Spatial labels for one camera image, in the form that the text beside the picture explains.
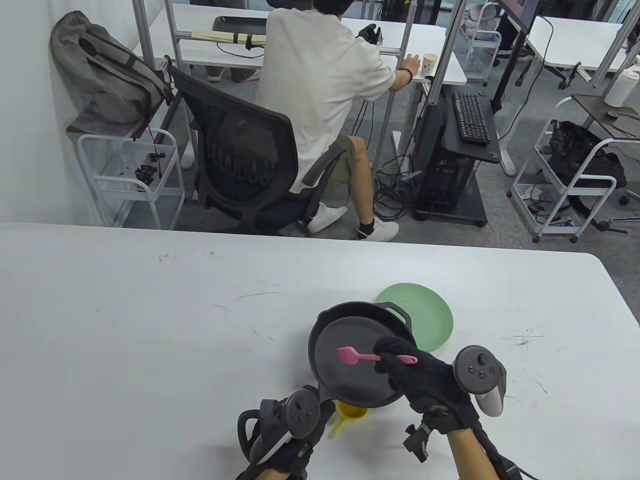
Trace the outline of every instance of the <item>gray backpack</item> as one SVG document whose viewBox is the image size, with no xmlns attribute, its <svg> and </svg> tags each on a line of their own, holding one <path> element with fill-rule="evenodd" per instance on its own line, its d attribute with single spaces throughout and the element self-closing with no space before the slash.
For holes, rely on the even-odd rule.
<svg viewBox="0 0 640 480">
<path fill-rule="evenodd" d="M 81 131 L 104 124 L 146 126 L 162 101 L 173 100 L 169 84 L 82 12 L 66 14 L 53 27 L 51 54 L 72 83 Z"/>
</svg>

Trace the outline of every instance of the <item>white t-shirt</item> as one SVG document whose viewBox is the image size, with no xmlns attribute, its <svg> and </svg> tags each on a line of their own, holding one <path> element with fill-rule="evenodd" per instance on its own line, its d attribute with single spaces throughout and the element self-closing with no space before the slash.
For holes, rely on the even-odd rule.
<svg viewBox="0 0 640 480">
<path fill-rule="evenodd" d="M 353 99 L 376 100 L 396 80 L 378 49 L 317 10 L 273 10 L 256 104 L 289 117 L 298 148 L 291 191 L 337 139 Z"/>
</svg>

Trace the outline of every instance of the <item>monitor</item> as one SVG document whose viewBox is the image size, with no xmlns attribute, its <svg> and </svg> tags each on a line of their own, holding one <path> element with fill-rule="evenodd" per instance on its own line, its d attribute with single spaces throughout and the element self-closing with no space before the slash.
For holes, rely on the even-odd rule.
<svg viewBox="0 0 640 480">
<path fill-rule="evenodd" d="M 507 14 L 520 26 L 524 33 L 529 33 L 533 20 L 538 12 L 540 0 L 498 0 Z"/>
</svg>

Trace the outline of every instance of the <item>bracelet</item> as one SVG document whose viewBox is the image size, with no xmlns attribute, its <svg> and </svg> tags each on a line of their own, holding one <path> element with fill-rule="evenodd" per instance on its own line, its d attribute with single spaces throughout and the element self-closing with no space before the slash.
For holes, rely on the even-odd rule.
<svg viewBox="0 0 640 480">
<path fill-rule="evenodd" d="M 411 70 L 409 70 L 408 68 L 400 68 L 400 70 L 404 70 L 405 72 L 409 73 L 409 83 L 411 83 L 411 80 L 413 80 L 413 74 L 411 73 Z"/>
</svg>

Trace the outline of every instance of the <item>black tray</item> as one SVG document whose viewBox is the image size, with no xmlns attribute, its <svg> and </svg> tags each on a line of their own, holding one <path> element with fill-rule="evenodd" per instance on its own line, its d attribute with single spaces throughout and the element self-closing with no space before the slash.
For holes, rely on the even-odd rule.
<svg viewBox="0 0 640 480">
<path fill-rule="evenodd" d="M 266 35 L 267 19 L 222 16 L 213 22 L 213 30 L 246 33 L 247 35 Z"/>
</svg>

